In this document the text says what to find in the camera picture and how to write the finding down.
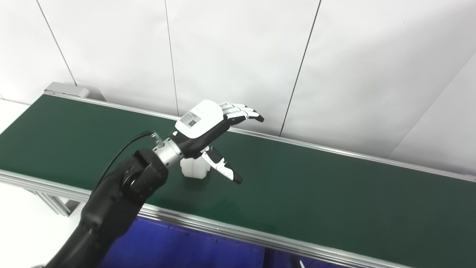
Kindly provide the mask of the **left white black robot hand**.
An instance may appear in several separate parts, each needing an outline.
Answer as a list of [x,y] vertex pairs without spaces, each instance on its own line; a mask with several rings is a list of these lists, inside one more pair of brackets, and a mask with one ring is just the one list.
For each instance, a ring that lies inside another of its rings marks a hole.
[[175,123],[171,140],[179,149],[180,167],[186,178],[203,179],[211,168],[241,184],[243,178],[211,143],[231,126],[247,119],[264,122],[255,109],[231,102],[203,100]]

